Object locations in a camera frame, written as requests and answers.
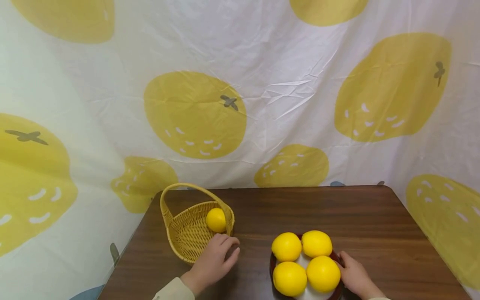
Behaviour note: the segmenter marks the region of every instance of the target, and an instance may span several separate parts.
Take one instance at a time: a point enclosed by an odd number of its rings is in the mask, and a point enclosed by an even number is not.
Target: wicker basket
[[[165,203],[169,190],[180,186],[197,189],[209,195],[214,201],[194,205],[175,217]],[[206,222],[208,212],[212,208],[221,208],[227,222],[226,234],[232,235],[235,217],[230,206],[211,192],[189,183],[175,183],[165,188],[160,196],[160,210],[167,228],[167,237],[173,252],[184,262],[192,265],[204,251],[210,239],[215,235]]]

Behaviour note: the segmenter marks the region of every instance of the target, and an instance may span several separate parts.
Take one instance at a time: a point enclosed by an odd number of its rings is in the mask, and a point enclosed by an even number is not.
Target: person's right hand
[[[180,278],[195,296],[222,279],[235,265],[240,248],[236,248],[231,256],[226,258],[228,250],[233,245],[240,245],[240,241],[226,234],[216,234],[208,242],[192,269]]]
[[[345,286],[357,294],[362,300],[385,297],[384,293],[373,283],[363,265],[353,259],[345,251],[340,252],[345,267],[340,264],[342,281]]]

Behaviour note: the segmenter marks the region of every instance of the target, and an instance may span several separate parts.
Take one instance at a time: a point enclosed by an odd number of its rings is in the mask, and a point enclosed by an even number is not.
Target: curtain
[[[0,1],[1,294],[96,299],[175,182],[385,184],[480,300],[479,13]]]

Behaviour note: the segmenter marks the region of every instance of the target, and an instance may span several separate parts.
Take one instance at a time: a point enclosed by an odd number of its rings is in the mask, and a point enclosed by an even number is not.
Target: beige sleeve
[[[195,296],[177,277],[161,289],[153,300],[195,300]]]

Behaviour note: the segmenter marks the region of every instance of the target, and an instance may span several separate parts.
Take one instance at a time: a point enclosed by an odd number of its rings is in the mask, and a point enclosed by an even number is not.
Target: yellow lemon
[[[321,255],[329,256],[332,253],[332,240],[324,232],[318,230],[306,232],[301,237],[301,241],[303,243],[303,253],[311,258]]]
[[[145,213],[156,193],[178,183],[175,170],[163,160],[128,156],[124,163],[125,172],[110,186],[131,213]]]
[[[334,260],[328,256],[319,256],[308,264],[307,277],[313,289],[328,293],[340,283],[341,273]]]
[[[12,0],[35,27],[63,40],[97,44],[113,35],[113,0]]]
[[[480,193],[446,177],[424,174],[407,186],[412,217],[463,285],[480,289]]]
[[[280,262],[294,262],[300,257],[301,241],[295,233],[282,233],[273,241],[272,252]]]
[[[207,226],[213,232],[222,233],[227,230],[225,214],[220,208],[213,208],[207,214]]]
[[[234,151],[247,126],[237,91],[198,72],[154,78],[144,93],[145,113],[157,136],[183,156],[212,159]]]
[[[261,188],[318,186],[328,174],[328,157],[320,149],[287,145],[255,174]]]
[[[307,287],[305,269],[293,262],[281,263],[273,270],[273,285],[285,296],[299,296]]]
[[[358,16],[368,0],[290,0],[297,17],[307,24],[331,26]]]
[[[77,187],[62,142],[30,120],[0,114],[0,256],[49,228]]]
[[[450,42],[431,33],[383,39],[343,82],[336,129],[359,142],[415,134],[443,95],[451,53]]]

